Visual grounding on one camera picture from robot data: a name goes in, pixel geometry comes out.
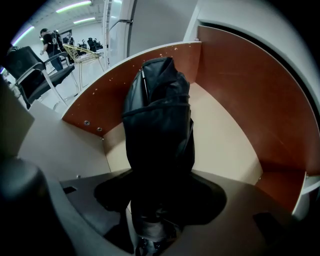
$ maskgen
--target fluorescent light tube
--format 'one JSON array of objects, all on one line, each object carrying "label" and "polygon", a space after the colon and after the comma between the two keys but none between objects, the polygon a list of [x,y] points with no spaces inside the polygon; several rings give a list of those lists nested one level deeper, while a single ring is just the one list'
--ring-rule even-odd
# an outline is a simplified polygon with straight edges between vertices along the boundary
[{"label": "fluorescent light tube", "polygon": [[15,46],[17,43],[19,43],[19,41],[26,35],[28,34],[31,30],[33,30],[35,27],[34,26],[31,26],[29,27],[25,32],[22,33],[22,35],[20,35],[18,37],[17,40],[14,41],[14,43],[12,44],[13,46]]},{"label": "fluorescent light tube", "polygon": [[92,21],[92,20],[95,20],[95,19],[96,19],[95,17],[85,18],[85,19],[81,19],[81,20],[74,21],[73,23],[74,23],[74,24],[78,24],[78,23],[81,23],[81,22],[88,22],[88,21]]},{"label": "fluorescent light tube", "polygon": [[75,8],[75,7],[79,7],[79,6],[85,6],[85,5],[90,5],[91,4],[91,1],[83,1],[83,2],[76,2],[74,4],[71,4],[71,5],[68,5],[66,7],[63,7],[59,10],[56,10],[57,13],[61,13],[61,12],[64,12],[66,10],[69,10],[69,9],[72,9],[72,8]]}]

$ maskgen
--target beige surface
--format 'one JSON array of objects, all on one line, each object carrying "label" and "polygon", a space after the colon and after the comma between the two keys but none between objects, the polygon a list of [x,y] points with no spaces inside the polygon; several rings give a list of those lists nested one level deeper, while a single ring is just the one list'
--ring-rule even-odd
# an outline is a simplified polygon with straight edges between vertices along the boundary
[{"label": "beige surface", "polygon": [[[236,121],[202,87],[190,86],[194,121],[193,169],[256,184],[262,174],[257,155]],[[125,131],[119,124],[104,136],[104,150],[111,172],[129,168]]]}]

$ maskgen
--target chair seat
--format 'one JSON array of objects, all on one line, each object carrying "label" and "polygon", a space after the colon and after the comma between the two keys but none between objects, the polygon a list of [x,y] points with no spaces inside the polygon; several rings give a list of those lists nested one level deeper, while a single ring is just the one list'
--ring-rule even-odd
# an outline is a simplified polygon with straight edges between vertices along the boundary
[{"label": "chair seat", "polygon": [[[50,76],[50,80],[54,87],[61,84],[62,81],[75,69],[74,65],[70,65],[56,73]],[[47,82],[47,80],[44,80],[29,96],[28,101],[30,104],[32,104],[35,100],[40,98],[42,94],[49,91],[51,88]]]}]

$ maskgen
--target person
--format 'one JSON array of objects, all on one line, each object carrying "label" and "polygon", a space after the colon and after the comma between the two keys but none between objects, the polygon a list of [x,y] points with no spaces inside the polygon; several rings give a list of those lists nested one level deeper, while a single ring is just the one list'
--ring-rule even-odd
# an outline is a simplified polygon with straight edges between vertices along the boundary
[{"label": "person", "polygon": [[[40,35],[43,38],[43,50],[40,52],[40,55],[44,54],[46,51],[49,58],[51,58],[61,53],[59,49],[59,42],[62,40],[57,32],[51,33],[47,28],[43,28],[40,31]],[[51,60],[51,64],[56,71],[63,70],[60,57]]]}]

